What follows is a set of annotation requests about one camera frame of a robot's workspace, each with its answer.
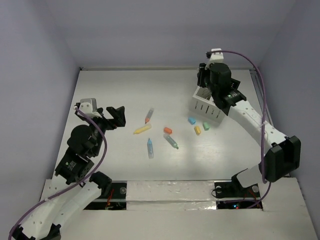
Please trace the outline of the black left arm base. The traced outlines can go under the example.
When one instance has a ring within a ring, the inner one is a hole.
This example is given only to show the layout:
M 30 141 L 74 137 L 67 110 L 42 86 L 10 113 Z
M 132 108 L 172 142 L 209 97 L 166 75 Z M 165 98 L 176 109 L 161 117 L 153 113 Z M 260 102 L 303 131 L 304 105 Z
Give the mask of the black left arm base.
M 89 203 L 84 209 L 91 211 L 122 211 L 127 209 L 127 182 L 116 181 L 106 196 L 100 196 Z

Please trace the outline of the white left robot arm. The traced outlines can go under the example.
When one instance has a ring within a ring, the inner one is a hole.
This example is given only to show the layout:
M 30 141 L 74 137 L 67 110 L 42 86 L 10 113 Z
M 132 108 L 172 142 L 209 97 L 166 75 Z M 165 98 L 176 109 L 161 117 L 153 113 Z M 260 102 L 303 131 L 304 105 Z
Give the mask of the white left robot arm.
M 110 194 L 112 179 L 97 170 L 102 162 L 94 163 L 92 158 L 101 148 L 102 156 L 106 156 L 105 132 L 126 125 L 125 107 L 107 107 L 110 119 L 88 99 L 78 102 L 74 109 L 75 115 L 87 123 L 71 131 L 68 148 L 47 188 L 49 195 L 17 221 L 9 232 L 10 240 L 59 240 L 89 203 Z

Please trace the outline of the white black desk organizer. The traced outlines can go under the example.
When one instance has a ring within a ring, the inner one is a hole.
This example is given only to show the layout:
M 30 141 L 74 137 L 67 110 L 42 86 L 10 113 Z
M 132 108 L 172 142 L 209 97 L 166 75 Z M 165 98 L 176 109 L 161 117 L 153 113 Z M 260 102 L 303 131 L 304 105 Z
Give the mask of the white black desk organizer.
M 198 86 L 193 93 L 189 102 L 189 110 L 216 123 L 221 123 L 222 120 L 228 116 L 215 105 L 210 90 L 200 86 Z

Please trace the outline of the green small eraser cap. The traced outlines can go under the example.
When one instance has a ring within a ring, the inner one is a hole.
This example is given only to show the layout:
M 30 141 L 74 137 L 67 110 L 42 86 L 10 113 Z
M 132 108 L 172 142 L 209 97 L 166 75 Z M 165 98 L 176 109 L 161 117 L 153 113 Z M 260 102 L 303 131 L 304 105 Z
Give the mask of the green small eraser cap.
M 207 122 L 203 122 L 202 126 L 205 131 L 208 131 L 210 129 L 210 125 Z

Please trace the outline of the blue small eraser cap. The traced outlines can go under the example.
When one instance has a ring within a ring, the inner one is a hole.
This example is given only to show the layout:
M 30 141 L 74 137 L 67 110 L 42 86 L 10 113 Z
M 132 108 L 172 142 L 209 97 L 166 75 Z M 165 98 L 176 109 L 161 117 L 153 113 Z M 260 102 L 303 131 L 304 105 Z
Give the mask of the blue small eraser cap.
M 188 122 L 191 124 L 191 125 L 194 125 L 196 123 L 196 119 L 193 118 L 193 117 L 189 117 L 188 118 Z

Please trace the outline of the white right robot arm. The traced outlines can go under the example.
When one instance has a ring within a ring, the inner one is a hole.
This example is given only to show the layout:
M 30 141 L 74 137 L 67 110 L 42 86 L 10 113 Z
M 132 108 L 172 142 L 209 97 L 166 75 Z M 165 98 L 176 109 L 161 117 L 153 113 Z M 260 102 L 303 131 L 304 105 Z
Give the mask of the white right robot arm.
M 215 184 L 212 192 L 218 199 L 243 198 L 253 186 L 263 181 L 274 183 L 300 166 L 300 139 L 278 131 L 258 114 L 238 90 L 239 84 L 225 63 L 199 64 L 197 85 L 208 89 L 215 106 L 260 146 L 261 161 L 257 165 L 236 173 L 229 182 Z

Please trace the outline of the yellow pencil-shaped highlighter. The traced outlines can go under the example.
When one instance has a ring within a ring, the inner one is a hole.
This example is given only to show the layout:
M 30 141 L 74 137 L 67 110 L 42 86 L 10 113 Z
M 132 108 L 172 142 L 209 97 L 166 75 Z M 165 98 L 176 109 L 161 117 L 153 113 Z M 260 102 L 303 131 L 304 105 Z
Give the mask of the yellow pencil-shaped highlighter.
M 152 125 L 151 124 L 145 124 L 144 126 L 142 126 L 142 127 L 139 127 L 139 128 L 137 128 L 134 132 L 133 132 L 133 134 L 134 135 L 138 135 L 138 134 L 141 134 L 141 133 L 143 133 L 143 132 L 145 132 L 145 131 L 147 131 L 147 130 L 150 130 L 152 128 Z

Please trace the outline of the white front platform board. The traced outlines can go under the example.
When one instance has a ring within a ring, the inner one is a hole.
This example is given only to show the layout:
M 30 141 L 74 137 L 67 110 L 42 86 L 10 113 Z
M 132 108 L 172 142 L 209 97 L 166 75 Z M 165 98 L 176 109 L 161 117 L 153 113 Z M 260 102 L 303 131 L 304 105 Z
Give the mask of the white front platform board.
M 129 181 L 125 210 L 87 210 L 97 186 L 46 200 L 23 224 L 42 239 L 52 225 L 64 240 L 315 240 L 295 178 L 275 183 L 262 208 L 217 209 L 214 181 Z

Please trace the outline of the yellow small eraser cap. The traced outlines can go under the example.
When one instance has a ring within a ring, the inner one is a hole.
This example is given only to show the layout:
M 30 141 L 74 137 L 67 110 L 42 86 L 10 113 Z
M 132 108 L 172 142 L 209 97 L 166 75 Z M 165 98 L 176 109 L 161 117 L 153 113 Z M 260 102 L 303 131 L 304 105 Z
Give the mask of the yellow small eraser cap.
M 194 127 L 194 131 L 195 131 L 197 136 L 199 136 L 201 134 L 201 128 L 199 126 L 195 126 Z

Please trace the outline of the green pencil-shaped highlighter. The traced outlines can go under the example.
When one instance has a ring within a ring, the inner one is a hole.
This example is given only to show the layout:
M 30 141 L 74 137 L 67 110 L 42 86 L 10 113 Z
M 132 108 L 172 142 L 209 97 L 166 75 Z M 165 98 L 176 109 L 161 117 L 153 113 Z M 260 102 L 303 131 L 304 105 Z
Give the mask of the green pencil-shaped highlighter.
M 164 139 L 175 149 L 179 149 L 177 142 L 167 133 L 163 135 Z

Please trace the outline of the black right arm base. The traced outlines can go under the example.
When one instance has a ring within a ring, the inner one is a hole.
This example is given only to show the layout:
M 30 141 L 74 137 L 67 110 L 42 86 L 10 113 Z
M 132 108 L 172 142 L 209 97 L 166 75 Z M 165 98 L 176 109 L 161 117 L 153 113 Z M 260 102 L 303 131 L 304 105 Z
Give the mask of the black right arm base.
M 261 198 L 258 184 L 244 188 L 237 180 L 215 182 L 211 195 L 218 210 L 249 209 Z

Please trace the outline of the blue pencil-shaped highlighter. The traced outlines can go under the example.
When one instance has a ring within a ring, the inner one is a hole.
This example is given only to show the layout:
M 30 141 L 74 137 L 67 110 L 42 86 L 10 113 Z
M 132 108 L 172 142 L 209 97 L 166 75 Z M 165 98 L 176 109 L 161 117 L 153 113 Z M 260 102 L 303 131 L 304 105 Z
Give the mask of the blue pencil-shaped highlighter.
M 148 158 L 153 159 L 154 158 L 154 149 L 153 149 L 153 142 L 150 138 L 147 140 L 147 152 L 148 152 Z

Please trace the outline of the orange small eraser cap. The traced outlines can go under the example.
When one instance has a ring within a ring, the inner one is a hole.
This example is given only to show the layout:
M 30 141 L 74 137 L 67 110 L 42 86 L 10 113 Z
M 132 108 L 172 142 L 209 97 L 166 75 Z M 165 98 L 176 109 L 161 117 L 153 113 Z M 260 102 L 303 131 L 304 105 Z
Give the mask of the orange small eraser cap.
M 173 133 L 172 129 L 169 128 L 169 127 L 165 127 L 165 128 L 163 129 L 163 132 L 166 133 L 166 134 L 169 134 L 169 135 L 171 135 L 171 134 Z

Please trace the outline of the grey pencil-shaped pen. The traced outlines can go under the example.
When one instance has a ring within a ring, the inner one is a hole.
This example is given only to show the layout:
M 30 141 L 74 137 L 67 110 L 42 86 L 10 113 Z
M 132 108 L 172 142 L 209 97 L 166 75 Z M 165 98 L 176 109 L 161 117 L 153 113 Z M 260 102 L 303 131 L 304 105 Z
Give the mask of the grey pencil-shaped pen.
M 149 111 L 148 111 L 145 119 L 144 119 L 145 124 L 147 124 L 147 123 L 151 120 L 151 117 L 152 117 L 153 113 L 154 113 L 154 108 L 151 107 L 151 108 L 149 109 Z

